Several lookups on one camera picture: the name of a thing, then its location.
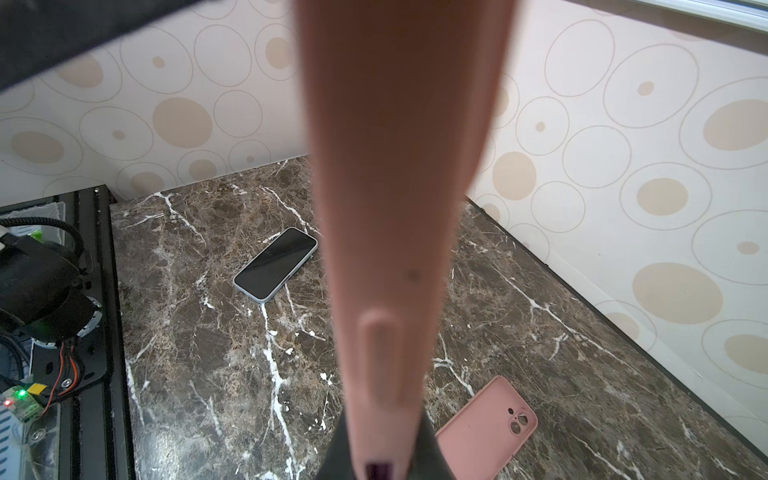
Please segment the wall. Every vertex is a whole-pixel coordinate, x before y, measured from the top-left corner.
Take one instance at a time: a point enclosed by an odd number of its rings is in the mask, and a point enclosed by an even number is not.
[[[768,452],[768,37],[592,6],[525,3],[469,195]]]
[[[286,0],[203,2],[0,94],[0,204],[306,153]]]

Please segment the black metal frame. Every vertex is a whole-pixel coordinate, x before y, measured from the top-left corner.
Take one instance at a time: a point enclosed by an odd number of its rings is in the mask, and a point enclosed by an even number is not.
[[[65,202],[66,221],[80,230],[87,250],[84,256],[93,260],[83,292],[102,305],[103,316],[99,327],[75,350],[86,365],[83,383],[60,403],[59,480],[136,478],[110,199],[109,190],[102,185],[0,209],[2,213]],[[47,372],[49,362],[57,367],[51,372]],[[53,385],[58,363],[58,350],[35,346],[35,381]]]

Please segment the beige circle pattern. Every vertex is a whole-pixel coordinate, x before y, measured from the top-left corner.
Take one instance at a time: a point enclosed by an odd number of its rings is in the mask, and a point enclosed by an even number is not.
[[[60,175],[83,160],[75,137],[49,121],[11,117],[0,121],[0,160],[29,174]]]
[[[658,217],[676,214],[688,203],[688,190],[672,178],[654,178],[637,191],[637,204]]]
[[[94,108],[81,118],[79,131],[86,145],[114,160],[137,160],[154,144],[147,122],[119,107]]]
[[[256,63],[267,77],[284,81],[296,74],[296,37],[285,25],[272,23],[262,28],[253,51]]]
[[[293,7],[291,0],[249,0],[254,10],[267,18],[282,18]]]
[[[194,41],[194,57],[203,75],[223,87],[243,83],[253,63],[243,36],[224,25],[200,30]]]
[[[179,148],[195,148],[210,138],[214,123],[210,115],[194,100],[167,98],[154,108],[152,124],[157,134]]]
[[[652,263],[632,279],[637,302],[672,323],[693,325],[715,318],[723,309],[723,293],[708,275],[682,263]]]
[[[768,162],[768,77],[744,78],[712,90],[680,124],[680,146],[694,162],[738,170]]]
[[[508,200],[522,200],[536,186],[536,166],[528,155],[508,152],[493,165],[492,179],[499,195]]]
[[[193,184],[227,173],[227,164],[216,153],[195,150],[185,154],[176,167],[176,173],[185,184]]]
[[[134,162],[120,170],[115,181],[126,198],[146,197],[177,186],[176,177],[166,168],[150,162]]]
[[[248,137],[255,134],[261,126],[261,105],[246,91],[227,91],[216,100],[214,120],[227,135]]]
[[[517,223],[512,225],[508,231],[539,260],[547,263],[550,252],[549,239],[541,228],[530,223]]]
[[[96,187],[103,184],[104,181],[96,180],[90,177],[62,177],[53,180],[50,184],[46,185],[42,191],[43,197],[50,197],[51,195],[65,194],[75,190],[82,190],[84,188]]]
[[[597,87],[614,60],[614,43],[613,32],[603,22],[581,20],[569,25],[547,52],[547,85],[562,97],[577,97]]]
[[[123,86],[122,70],[104,48],[72,58],[39,78],[67,98],[91,103],[112,99]]]
[[[662,162],[642,167],[624,181],[621,209],[652,230],[676,230],[699,220],[712,202],[712,187],[701,172]]]
[[[230,150],[229,162],[232,171],[259,167],[272,161],[272,153],[265,144],[258,140],[243,140]]]
[[[237,0],[203,0],[192,5],[192,12],[209,20],[221,20],[235,9]]]
[[[694,96],[699,65],[679,45],[641,48],[626,57],[608,77],[603,106],[622,127],[653,127],[672,118]]]
[[[656,324],[635,305],[621,300],[606,300],[595,304],[595,308],[644,350],[648,351],[656,345]]]
[[[576,132],[563,149],[563,171],[580,187],[603,188],[629,169],[632,147],[619,130],[605,125]]]
[[[768,323],[748,319],[713,323],[704,330],[701,346],[729,376],[768,389]]]
[[[715,215],[694,233],[690,248],[699,264],[744,285],[768,285],[768,210]]]
[[[35,99],[32,80],[23,81],[0,93],[0,114],[9,114],[27,107]]]
[[[494,194],[485,194],[475,200],[478,207],[485,210],[490,218],[496,221],[502,228],[507,227],[509,222],[509,208],[507,204]]]
[[[531,214],[544,230],[565,233],[581,225],[586,214],[581,192],[565,182],[547,182],[531,198]]]
[[[125,71],[147,90],[175,94],[189,86],[192,57],[178,38],[157,27],[146,27],[120,42]]]
[[[520,90],[515,80],[502,74],[498,83],[496,103],[491,116],[491,128],[506,127],[520,108]]]
[[[546,155],[565,142],[571,120],[563,102],[539,97],[520,110],[515,135],[520,147],[531,155]]]

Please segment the black cable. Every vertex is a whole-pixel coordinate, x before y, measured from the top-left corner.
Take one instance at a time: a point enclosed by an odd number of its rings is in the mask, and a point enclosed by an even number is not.
[[[47,227],[61,228],[63,231],[72,235],[74,239],[74,255],[80,258],[85,249],[83,236],[80,231],[67,222],[46,217],[19,217],[19,218],[0,218],[0,227],[20,227],[22,225],[45,225]]]
[[[8,351],[11,353],[11,356],[13,357],[13,360],[16,361],[16,370],[18,371],[18,379],[21,380],[24,378],[24,364],[22,363],[22,358],[18,354],[15,348],[10,346],[8,343],[6,343],[7,340],[0,338],[0,345],[3,345]]]
[[[8,335],[6,333],[0,333],[0,339],[7,339],[9,342],[11,342],[13,346],[16,348],[16,350],[21,354],[26,364],[29,365],[30,363],[29,352],[24,350],[24,347],[22,346],[21,342],[19,342],[16,337],[14,337],[13,335]]]

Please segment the marble surface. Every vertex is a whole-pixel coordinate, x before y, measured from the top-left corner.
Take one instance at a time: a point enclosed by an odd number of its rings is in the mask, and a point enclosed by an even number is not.
[[[342,408],[320,255],[262,310],[233,275],[317,234],[307,160],[112,207],[137,473],[312,478]],[[476,207],[464,207],[425,400],[502,375],[538,431],[499,478],[768,478],[738,439]]]

